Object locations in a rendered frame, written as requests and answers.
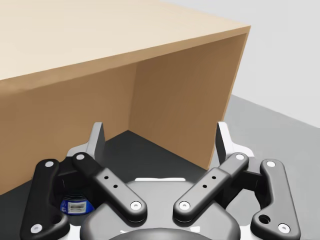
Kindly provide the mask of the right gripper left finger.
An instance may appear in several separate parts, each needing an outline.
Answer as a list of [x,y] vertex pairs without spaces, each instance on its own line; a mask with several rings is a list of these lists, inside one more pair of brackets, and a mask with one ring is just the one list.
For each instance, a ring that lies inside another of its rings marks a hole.
[[93,124],[88,142],[71,148],[65,159],[39,161],[31,180],[19,237],[21,240],[59,240],[73,229],[71,216],[60,211],[66,195],[83,195],[95,210],[110,203],[127,221],[143,222],[147,204],[109,168],[101,166],[105,147],[102,122]]

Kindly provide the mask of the blue flat can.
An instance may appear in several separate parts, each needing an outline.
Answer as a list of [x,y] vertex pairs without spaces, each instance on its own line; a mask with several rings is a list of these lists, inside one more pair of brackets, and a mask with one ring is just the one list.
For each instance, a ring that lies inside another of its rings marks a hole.
[[65,195],[62,198],[59,209],[69,216],[86,215],[95,210],[91,202],[81,194]]

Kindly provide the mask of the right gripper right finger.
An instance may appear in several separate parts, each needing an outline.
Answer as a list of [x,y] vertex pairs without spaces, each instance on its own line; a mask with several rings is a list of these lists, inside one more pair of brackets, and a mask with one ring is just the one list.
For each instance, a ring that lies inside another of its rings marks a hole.
[[219,166],[211,168],[173,205],[173,216],[193,221],[210,202],[226,208],[246,189],[260,210],[252,216],[251,233],[262,240],[300,240],[301,229],[284,164],[258,160],[248,147],[232,141],[228,125],[219,121],[215,135]]

